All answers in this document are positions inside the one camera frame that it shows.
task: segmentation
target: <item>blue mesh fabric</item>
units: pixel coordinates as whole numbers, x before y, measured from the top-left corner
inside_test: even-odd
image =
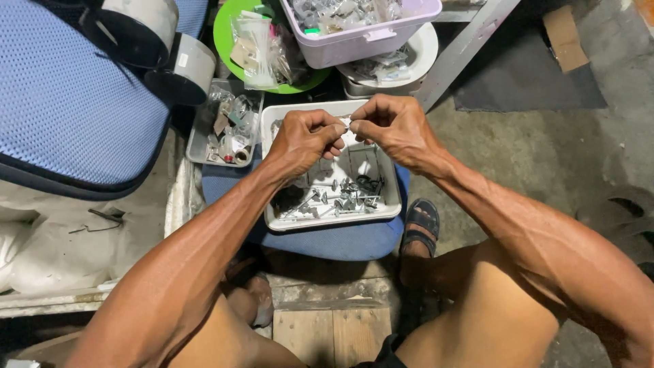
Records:
[[[167,107],[79,32],[28,0],[0,0],[0,153],[88,183],[138,176]]]
[[[179,8],[177,31],[197,38],[204,24],[209,0],[175,0]]]
[[[252,168],[261,163],[252,161]],[[397,166],[398,182],[402,196],[402,214],[394,219],[377,223],[345,225],[334,228],[309,228],[300,232],[272,233],[263,216],[254,224],[247,240],[264,246],[338,261],[368,261],[389,254],[397,244],[404,229],[404,213],[407,208],[409,170]],[[207,204],[227,193],[251,171],[251,168],[233,169],[204,165],[202,189]]]

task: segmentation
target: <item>black sandal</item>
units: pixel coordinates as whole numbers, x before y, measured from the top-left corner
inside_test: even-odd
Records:
[[[407,219],[404,224],[416,224],[423,227],[425,230],[434,235],[436,241],[438,241],[438,231],[440,229],[440,218],[438,217],[438,210],[436,206],[428,199],[418,198],[409,206],[407,210]],[[429,250],[429,256],[434,258],[438,255],[436,251],[436,242],[433,241],[429,236],[427,236],[421,230],[404,230],[402,235],[402,243],[400,244],[400,256],[404,250],[404,247],[415,240],[422,242],[427,249]]]

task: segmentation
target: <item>hand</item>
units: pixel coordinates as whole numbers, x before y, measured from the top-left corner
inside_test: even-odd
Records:
[[[289,111],[266,160],[278,162],[287,179],[307,172],[320,158],[341,154],[345,124],[325,110]]]
[[[376,94],[351,116],[350,129],[356,140],[375,142],[398,164],[422,174],[434,151],[443,149],[413,97]]]

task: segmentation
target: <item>metal frame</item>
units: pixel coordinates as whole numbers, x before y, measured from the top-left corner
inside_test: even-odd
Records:
[[[415,97],[428,111],[520,0],[488,0],[475,10],[443,11],[437,22],[470,22],[438,56]]]

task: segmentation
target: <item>black shorts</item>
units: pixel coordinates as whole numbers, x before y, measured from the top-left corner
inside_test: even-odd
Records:
[[[381,350],[375,361],[365,361],[352,368],[407,368],[400,359],[395,356],[395,350],[404,341],[404,338],[394,333],[384,340]]]

